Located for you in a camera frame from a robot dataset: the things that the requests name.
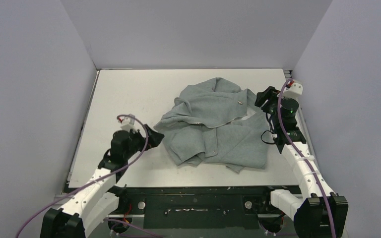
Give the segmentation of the grey zip-up jacket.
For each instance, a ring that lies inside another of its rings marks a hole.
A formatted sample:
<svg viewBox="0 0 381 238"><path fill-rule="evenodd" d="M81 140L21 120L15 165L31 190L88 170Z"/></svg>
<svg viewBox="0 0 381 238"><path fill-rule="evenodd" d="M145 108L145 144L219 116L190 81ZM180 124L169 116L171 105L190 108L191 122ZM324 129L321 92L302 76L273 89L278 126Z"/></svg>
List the grey zip-up jacket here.
<svg viewBox="0 0 381 238"><path fill-rule="evenodd" d="M263 169L268 124L256 95L224 78L188 85L155 125L176 165L223 164L236 173Z"/></svg>

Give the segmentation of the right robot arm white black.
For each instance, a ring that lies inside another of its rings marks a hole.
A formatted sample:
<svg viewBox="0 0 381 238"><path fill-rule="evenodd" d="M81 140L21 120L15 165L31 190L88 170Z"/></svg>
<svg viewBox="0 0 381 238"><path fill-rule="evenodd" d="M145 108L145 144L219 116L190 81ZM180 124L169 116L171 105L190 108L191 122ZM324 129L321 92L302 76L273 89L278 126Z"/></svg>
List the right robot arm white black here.
<svg viewBox="0 0 381 238"><path fill-rule="evenodd" d="M300 238L342 237L348 201L325 182L315 165L296 120L298 101L269 86L257 93L254 104L267 115L272 144L290 165L302 195L297 198L288 190L276 189L261 198L262 208L267 212L281 210L291 218Z"/></svg>

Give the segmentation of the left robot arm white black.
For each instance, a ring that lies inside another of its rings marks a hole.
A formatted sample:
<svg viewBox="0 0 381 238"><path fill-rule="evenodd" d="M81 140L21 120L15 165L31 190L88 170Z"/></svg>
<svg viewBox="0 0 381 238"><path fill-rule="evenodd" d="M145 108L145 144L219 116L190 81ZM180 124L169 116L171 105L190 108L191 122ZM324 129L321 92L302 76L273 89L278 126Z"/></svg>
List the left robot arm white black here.
<svg viewBox="0 0 381 238"><path fill-rule="evenodd" d="M111 147L94 171L87 187L68 196L59 208L49 209L42 221L42 238L87 238L113 211L124 212L129 205L126 188L116 184L135 154L158 147L164 135L143 125L145 135L134 126L114 132Z"/></svg>

